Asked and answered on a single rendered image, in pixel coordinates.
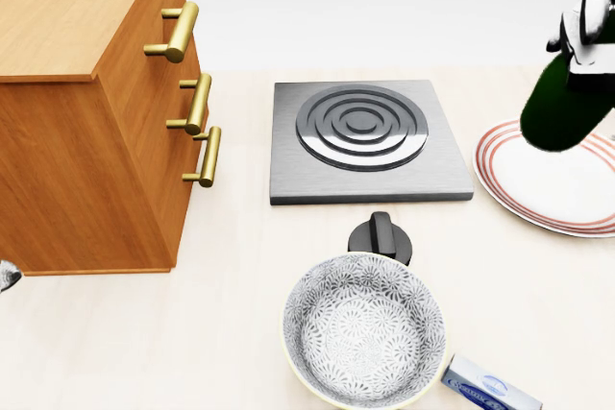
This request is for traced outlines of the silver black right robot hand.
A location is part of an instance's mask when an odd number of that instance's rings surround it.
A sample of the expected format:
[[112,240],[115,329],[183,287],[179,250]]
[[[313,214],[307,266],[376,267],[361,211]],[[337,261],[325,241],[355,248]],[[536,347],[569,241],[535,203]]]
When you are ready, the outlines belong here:
[[561,15],[546,49],[563,54],[573,90],[615,92],[615,43],[599,42],[614,11],[615,0],[580,0]]

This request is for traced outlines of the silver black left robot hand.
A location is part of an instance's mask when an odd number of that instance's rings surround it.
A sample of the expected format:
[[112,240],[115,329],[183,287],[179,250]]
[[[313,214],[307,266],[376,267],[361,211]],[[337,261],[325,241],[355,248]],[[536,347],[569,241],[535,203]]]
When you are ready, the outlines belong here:
[[0,293],[13,287],[23,277],[21,270],[8,260],[0,260]]

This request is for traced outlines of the dark green wine bottle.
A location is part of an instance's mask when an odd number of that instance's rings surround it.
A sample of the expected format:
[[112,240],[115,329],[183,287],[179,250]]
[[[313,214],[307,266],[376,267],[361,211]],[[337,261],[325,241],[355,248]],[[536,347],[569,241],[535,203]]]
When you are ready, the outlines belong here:
[[566,151],[580,143],[615,109],[615,67],[606,74],[571,75],[568,53],[547,65],[520,117],[521,132],[532,146]]

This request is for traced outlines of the wooden cabinet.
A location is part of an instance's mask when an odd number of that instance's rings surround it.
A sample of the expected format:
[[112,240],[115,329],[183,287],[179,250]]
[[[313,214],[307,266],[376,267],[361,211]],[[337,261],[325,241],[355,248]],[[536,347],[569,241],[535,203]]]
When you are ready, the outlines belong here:
[[29,276],[167,272],[97,78],[135,0],[0,0],[0,258]]

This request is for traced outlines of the low wooden drawer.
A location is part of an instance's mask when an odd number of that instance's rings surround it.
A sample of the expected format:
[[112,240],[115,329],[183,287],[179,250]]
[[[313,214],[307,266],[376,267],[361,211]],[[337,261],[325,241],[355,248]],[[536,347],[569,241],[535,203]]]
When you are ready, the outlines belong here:
[[166,116],[156,121],[144,152],[146,185],[160,233],[168,251],[168,268],[177,265],[178,249],[192,185],[183,173],[194,173],[201,144],[183,129],[167,129]]

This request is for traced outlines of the white plate with red rings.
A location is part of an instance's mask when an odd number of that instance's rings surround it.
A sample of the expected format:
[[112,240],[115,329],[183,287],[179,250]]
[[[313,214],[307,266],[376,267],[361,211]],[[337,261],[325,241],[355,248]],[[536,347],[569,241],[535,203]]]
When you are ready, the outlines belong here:
[[485,190],[528,222],[576,237],[615,237],[615,140],[590,133],[550,153],[509,120],[480,137],[472,160]]

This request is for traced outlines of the middle wooden drawer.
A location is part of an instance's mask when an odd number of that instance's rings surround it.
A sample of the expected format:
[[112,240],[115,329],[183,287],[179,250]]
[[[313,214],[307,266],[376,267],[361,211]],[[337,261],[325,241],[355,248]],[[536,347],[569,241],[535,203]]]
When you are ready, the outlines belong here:
[[182,174],[196,164],[197,144],[183,129],[168,129],[168,119],[188,116],[193,91],[181,89],[180,80],[195,80],[199,61],[186,57],[171,63],[146,57],[125,107],[129,140],[148,198],[156,212],[184,214],[190,186]]

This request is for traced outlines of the large wooden drawer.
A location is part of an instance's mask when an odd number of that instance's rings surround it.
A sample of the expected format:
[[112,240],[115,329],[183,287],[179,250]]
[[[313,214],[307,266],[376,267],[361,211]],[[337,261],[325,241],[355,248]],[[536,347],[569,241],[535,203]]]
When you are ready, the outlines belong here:
[[202,131],[209,81],[202,79],[188,0],[135,0],[97,64],[127,141],[138,147]]

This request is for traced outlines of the flat dark stove plate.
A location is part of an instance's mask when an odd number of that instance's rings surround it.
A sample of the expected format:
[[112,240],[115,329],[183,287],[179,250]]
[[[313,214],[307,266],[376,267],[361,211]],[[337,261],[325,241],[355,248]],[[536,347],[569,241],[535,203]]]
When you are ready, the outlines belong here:
[[271,205],[467,201],[474,186],[428,80],[277,83]]

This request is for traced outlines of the round black knob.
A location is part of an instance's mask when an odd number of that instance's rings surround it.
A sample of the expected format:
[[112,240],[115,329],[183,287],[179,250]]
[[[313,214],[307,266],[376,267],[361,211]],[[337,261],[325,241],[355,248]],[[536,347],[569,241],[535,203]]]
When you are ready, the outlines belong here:
[[349,252],[367,252],[388,256],[406,266],[412,257],[412,244],[406,232],[391,222],[384,211],[373,212],[357,226],[348,240]]

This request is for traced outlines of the patterned grey white bowl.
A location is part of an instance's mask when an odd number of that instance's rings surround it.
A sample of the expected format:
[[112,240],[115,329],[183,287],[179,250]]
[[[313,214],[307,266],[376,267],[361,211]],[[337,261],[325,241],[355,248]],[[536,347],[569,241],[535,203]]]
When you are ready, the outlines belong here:
[[283,351],[316,396],[344,410],[399,410],[438,380],[447,328],[431,289],[405,264],[349,252],[301,276],[281,313]]

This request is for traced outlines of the white blue printed box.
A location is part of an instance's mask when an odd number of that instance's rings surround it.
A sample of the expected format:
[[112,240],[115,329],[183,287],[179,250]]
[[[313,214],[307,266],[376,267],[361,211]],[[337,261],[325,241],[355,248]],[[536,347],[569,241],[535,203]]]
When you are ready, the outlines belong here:
[[543,403],[455,354],[441,382],[483,410],[542,410]]

